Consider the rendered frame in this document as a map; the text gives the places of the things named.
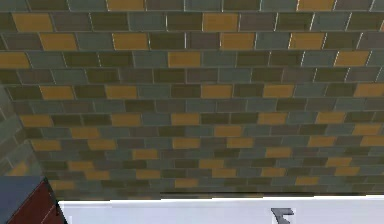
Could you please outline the white bathtub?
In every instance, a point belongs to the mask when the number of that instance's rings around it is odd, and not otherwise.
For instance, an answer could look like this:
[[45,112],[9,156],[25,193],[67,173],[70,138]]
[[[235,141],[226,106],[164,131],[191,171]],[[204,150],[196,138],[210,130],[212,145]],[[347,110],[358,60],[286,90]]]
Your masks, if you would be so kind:
[[272,208],[291,208],[293,224],[384,224],[384,195],[61,201],[68,224],[276,224]]

